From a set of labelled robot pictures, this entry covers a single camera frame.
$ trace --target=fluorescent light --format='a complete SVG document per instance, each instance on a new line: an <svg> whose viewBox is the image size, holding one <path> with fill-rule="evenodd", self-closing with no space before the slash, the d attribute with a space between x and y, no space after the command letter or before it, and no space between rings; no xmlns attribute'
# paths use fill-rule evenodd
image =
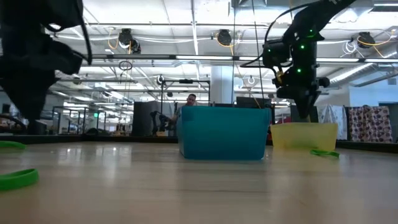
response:
<svg viewBox="0 0 398 224"><path fill-rule="evenodd" d="M239 57L239 60L255 60L257 57Z"/></svg>
<svg viewBox="0 0 398 224"><path fill-rule="evenodd" d="M371 66L371 65L374 65L374 64L373 64L373 63L366 63L366 64L364 64L364 65L361 65L361 66L359 66L358 68L354 68L354 69L352 69L352 70L350 70L350 71L348 71L348 72L346 72L346 73L343 73L343 74L341 74L341 75L338 75L338 76L335 77L335 78L332 78L332 79L330 80L330 82L333 83L333 82L338 82L338 81L340 81L340 80L343 80L343 79L345 79L345 78L351 76L352 74L354 74L354 73L356 73L356 72L358 72L358 71L360 71L360 70L362 70L362 69L368 68L368 67Z"/></svg>
<svg viewBox="0 0 398 224"><path fill-rule="evenodd" d="M84 97L84 96L74 96L74 98L81 100L81 101L92 101L90 97Z"/></svg>
<svg viewBox="0 0 398 224"><path fill-rule="evenodd" d="M116 99L122 100L123 98L125 98L122 94L112 91L112 96L115 97Z"/></svg>
<svg viewBox="0 0 398 224"><path fill-rule="evenodd" d="M106 52L109 52L111 54L114 54L113 51L111 49L105 49Z"/></svg>
<svg viewBox="0 0 398 224"><path fill-rule="evenodd" d="M115 105L115 103L94 103L95 105Z"/></svg>
<svg viewBox="0 0 398 224"><path fill-rule="evenodd" d="M366 59L365 62L369 62L369 63L398 63L398 59L375 58L375 59Z"/></svg>
<svg viewBox="0 0 398 224"><path fill-rule="evenodd" d="M317 62L358 62L358 58L317 58Z"/></svg>
<svg viewBox="0 0 398 224"><path fill-rule="evenodd" d="M64 93L61 93L61 92L58 92L58 91L53 91L53 93L58 94L58 95L60 95L60 96L68 96L68 95L66 95L66 94L64 94Z"/></svg>
<svg viewBox="0 0 398 224"><path fill-rule="evenodd" d="M232 57L227 56L188 56L188 55L178 55L177 59L182 60L232 60Z"/></svg>
<svg viewBox="0 0 398 224"><path fill-rule="evenodd" d="M74 103L63 102L63 106L87 107L88 105L77 105Z"/></svg>
<svg viewBox="0 0 398 224"><path fill-rule="evenodd" d="M374 6L398 6L398 3L375 3Z"/></svg>

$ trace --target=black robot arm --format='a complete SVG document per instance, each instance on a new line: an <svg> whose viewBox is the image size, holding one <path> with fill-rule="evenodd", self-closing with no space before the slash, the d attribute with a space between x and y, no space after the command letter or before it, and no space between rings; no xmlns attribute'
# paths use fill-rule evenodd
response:
<svg viewBox="0 0 398 224"><path fill-rule="evenodd" d="M319 86L330 84L327 78L317 78L317 41L324 40L319 32L353 2L355 0L321 0L292 8L281 16L304 7L281 39L267 40L271 27L267 31L262 62L275 73L272 82L277 87L277 97L293 99L301 118L308 116L319 97ZM289 69L283 72L282 67Z"/></svg>
<svg viewBox="0 0 398 224"><path fill-rule="evenodd" d="M45 33L81 26L87 58ZM48 89L57 79L55 71L78 73L83 59L92 54L83 20L82 0L0 1L2 56L0 85L22 115L40 119Z"/></svg>

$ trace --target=white pillar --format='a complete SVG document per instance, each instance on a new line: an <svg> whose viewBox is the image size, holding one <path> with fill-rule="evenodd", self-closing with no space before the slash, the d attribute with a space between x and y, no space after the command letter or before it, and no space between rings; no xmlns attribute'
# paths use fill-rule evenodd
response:
<svg viewBox="0 0 398 224"><path fill-rule="evenodd" d="M232 103L233 101L233 67L214 66L211 68L210 102Z"/></svg>

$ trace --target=person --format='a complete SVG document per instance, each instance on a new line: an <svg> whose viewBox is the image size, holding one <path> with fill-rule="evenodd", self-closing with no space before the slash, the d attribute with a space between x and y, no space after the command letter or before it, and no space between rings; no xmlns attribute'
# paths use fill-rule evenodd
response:
<svg viewBox="0 0 398 224"><path fill-rule="evenodd" d="M193 106L195 104L196 100L197 100L197 96L195 94L189 94L189 96L187 98L187 103L184 106ZM182 108L182 106L180 108L178 108L176 110L176 112L174 113L174 116L171 119L171 121L173 123L176 123L178 118L181 116L181 108Z"/></svg>

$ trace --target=wooden table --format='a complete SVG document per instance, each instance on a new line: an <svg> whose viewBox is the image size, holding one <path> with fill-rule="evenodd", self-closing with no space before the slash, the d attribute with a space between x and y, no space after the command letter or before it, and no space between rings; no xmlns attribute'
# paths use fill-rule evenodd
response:
<svg viewBox="0 0 398 224"><path fill-rule="evenodd" d="M339 160L266 150L264 161L188 161L176 144L30 145L0 172L40 182L0 192L0 223L397 223L398 157Z"/></svg>

